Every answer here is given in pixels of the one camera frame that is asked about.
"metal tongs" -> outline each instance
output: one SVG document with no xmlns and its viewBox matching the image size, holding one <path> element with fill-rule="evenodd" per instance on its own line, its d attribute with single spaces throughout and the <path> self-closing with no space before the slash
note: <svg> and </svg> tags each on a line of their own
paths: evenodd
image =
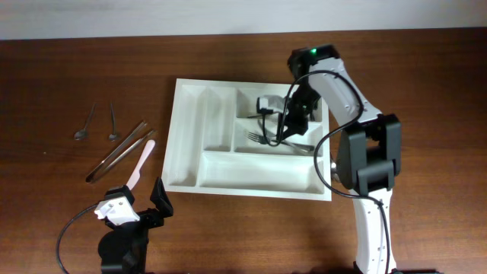
<svg viewBox="0 0 487 274">
<path fill-rule="evenodd" d="M 138 139 L 137 141 L 135 141 L 132 145 L 130 145 L 124 152 L 120 153 L 124 147 L 126 147 L 133 139 L 134 137 L 137 135 L 138 132 L 140 132 L 140 130 L 142 128 L 144 128 L 145 126 L 147 126 L 147 123 L 145 121 L 141 121 L 139 123 L 139 125 L 132 131 L 132 133 L 130 133 L 129 136 L 127 136 L 127 138 L 125 138 L 123 140 L 122 143 L 120 143 L 120 145 L 118 145 L 115 149 L 112 150 L 112 152 L 110 152 L 110 154 L 108 156 L 106 156 L 89 174 L 88 176 L 86 177 L 86 183 L 95 183 L 97 180 L 99 180 L 103 175 L 105 175 L 106 173 L 108 173 L 108 171 L 110 171 L 116 164 L 118 164 L 128 153 L 130 153 L 131 151 L 133 151 L 135 148 L 137 148 L 141 143 L 143 143 L 152 133 L 155 132 L 155 130 L 151 129 L 149 132 L 145 133 L 145 135 L 143 135 L 140 139 Z M 112 158 L 114 158 L 116 155 L 118 155 L 120 153 L 120 155 L 115 159 L 113 160 L 110 164 L 108 164 L 102 171 L 102 173 L 98 176 L 98 177 L 95 177 L 95 175 L 97 174 L 98 171 L 100 171 L 100 169 L 102 167 L 105 166 L 106 163 L 108 163 L 108 161 Z"/>
</svg>

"metal object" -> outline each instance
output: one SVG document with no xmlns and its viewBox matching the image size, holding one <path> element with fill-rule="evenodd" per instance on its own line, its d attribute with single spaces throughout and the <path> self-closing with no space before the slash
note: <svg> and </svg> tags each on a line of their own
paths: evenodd
<svg viewBox="0 0 487 274">
<path fill-rule="evenodd" d="M 113 160 L 113 162 L 111 162 L 104 170 L 103 170 L 103 173 L 100 174 L 99 177 L 97 178 L 94 178 L 94 174 L 93 174 L 93 177 L 91 178 L 91 180 L 88 182 L 88 178 L 87 179 L 87 183 L 94 183 L 96 182 L 97 180 L 99 180 L 101 177 L 103 177 L 105 174 L 108 173 L 108 171 L 110 171 L 113 167 L 115 167 L 116 164 L 118 164 L 125 156 L 127 156 L 128 153 L 132 152 L 134 149 L 136 149 L 137 147 L 140 146 L 141 143 L 143 143 L 150 135 L 152 135 L 152 133 L 155 132 L 155 129 L 151 129 L 151 131 L 147 132 L 144 136 L 142 136 L 140 139 L 138 139 L 137 141 L 135 141 L 132 145 L 130 145 L 125 151 L 122 152 L 122 154 L 120 154 L 115 160 Z"/>
<path fill-rule="evenodd" d="M 120 138 L 120 134 L 118 132 L 115 131 L 115 112 L 113 112 L 113 104 L 112 102 L 110 102 L 110 113 L 112 115 L 112 134 L 110 134 L 110 136 L 108 136 L 108 139 L 110 141 L 115 141 L 117 140 L 118 138 Z"/>
<path fill-rule="evenodd" d="M 139 125 L 132 131 L 132 133 L 130 133 L 130 135 L 125 138 L 125 140 L 123 140 L 123 142 L 119 146 L 113 149 L 113 151 L 88 174 L 88 176 L 86 177 L 86 183 L 91 183 L 94 179 L 94 175 L 102 168 L 103 164 L 105 164 L 105 162 L 107 162 L 109 159 L 113 158 L 113 156 L 117 155 L 122 150 L 122 148 L 129 144 L 132 139 L 134 139 L 135 135 L 146 125 L 146 122 L 140 122 Z"/>
<path fill-rule="evenodd" d="M 262 136 L 262 135 L 259 135 L 259 134 L 256 134 L 256 133 L 253 133 L 253 132 L 248 132 L 247 133 L 247 138 L 254 141 L 254 142 L 258 142 L 260 143 L 261 145 L 267 145 L 267 142 L 265 140 L 265 137 Z M 296 143 L 293 143 L 293 142 L 289 142 L 289 141 L 281 141 L 281 143 L 283 145 L 287 145 L 287 146 L 291 146 L 293 148 L 299 148 L 300 150 L 303 150 L 305 152 L 311 152 L 314 150 L 314 146 L 313 145 L 302 145 L 302 144 L 296 144 Z"/>
<path fill-rule="evenodd" d="M 86 123 L 84 124 L 84 128 L 80 129 L 75 133 L 75 140 L 82 140 L 88 137 L 88 131 L 86 128 L 88 127 L 88 124 L 91 122 L 91 118 L 93 117 L 94 113 L 94 108 L 97 106 L 97 103 L 94 103 L 93 106 L 91 107 L 91 112 L 90 115 L 88 115 L 88 118 L 86 119 Z"/>
</svg>

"fork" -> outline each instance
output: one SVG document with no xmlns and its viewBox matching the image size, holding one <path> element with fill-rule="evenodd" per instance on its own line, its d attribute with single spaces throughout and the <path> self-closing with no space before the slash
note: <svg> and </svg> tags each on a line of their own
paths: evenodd
<svg viewBox="0 0 487 274">
<path fill-rule="evenodd" d="M 249 140 L 254 141 L 254 142 L 258 142 L 261 145 L 267 145 L 267 142 L 265 140 L 265 137 L 262 136 L 262 135 L 259 135 L 259 134 L 253 133 L 253 132 L 248 132 L 247 133 L 247 138 Z M 289 141 L 286 141 L 286 140 L 282 140 L 281 143 L 283 145 L 288 145 L 288 146 L 290 146 L 292 148 L 299 148 L 299 149 L 304 150 L 306 152 L 314 151 L 314 146 L 313 145 L 296 144 L 296 143 L 289 142 Z"/>
</svg>

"wooden table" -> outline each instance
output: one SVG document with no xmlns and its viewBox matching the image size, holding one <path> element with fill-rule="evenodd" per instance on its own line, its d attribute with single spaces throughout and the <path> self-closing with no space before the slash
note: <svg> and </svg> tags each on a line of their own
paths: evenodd
<svg viewBox="0 0 487 274">
<path fill-rule="evenodd" d="M 0 42 L 0 272 L 60 272 L 62 226 L 128 180 L 141 148 L 99 183 L 84 182 L 114 146 L 110 101 L 124 135 L 141 119 L 158 130 L 134 189 L 143 210 L 161 175 L 177 78 L 290 83 L 291 50 L 322 43 L 334 43 L 362 93 L 403 124 L 391 208 L 398 267 L 487 272 L 486 29 Z M 93 102 L 89 139 L 74 141 Z M 169 197 L 175 215 L 150 232 L 148 271 L 291 273 L 355 260 L 350 200 Z M 92 213 L 75 222 L 61 246 L 65 267 L 99 272 L 109 230 Z"/>
</svg>

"metal spoon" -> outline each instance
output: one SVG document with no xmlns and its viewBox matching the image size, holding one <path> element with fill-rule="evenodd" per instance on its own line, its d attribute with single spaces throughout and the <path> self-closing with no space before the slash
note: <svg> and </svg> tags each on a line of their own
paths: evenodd
<svg viewBox="0 0 487 274">
<path fill-rule="evenodd" d="M 88 119 L 86 119 L 86 123 L 84 124 L 84 128 L 80 129 L 78 132 L 75 133 L 75 140 L 82 140 L 88 137 L 88 131 L 86 131 L 86 128 L 88 127 L 88 124 L 91 121 L 91 117 L 93 117 L 94 113 L 94 108 L 97 106 L 97 103 L 94 103 L 93 106 L 91 107 L 91 112 L 90 115 L 88 116 Z"/>
<path fill-rule="evenodd" d="M 112 134 L 110 134 L 110 136 L 108 136 L 108 139 L 113 142 L 113 141 L 117 140 L 118 138 L 120 138 L 120 134 L 115 131 L 115 113 L 113 112 L 113 104 L 112 104 L 112 102 L 110 102 L 110 112 L 112 113 L 112 127 L 113 127 L 113 131 L 112 131 Z"/>
</svg>

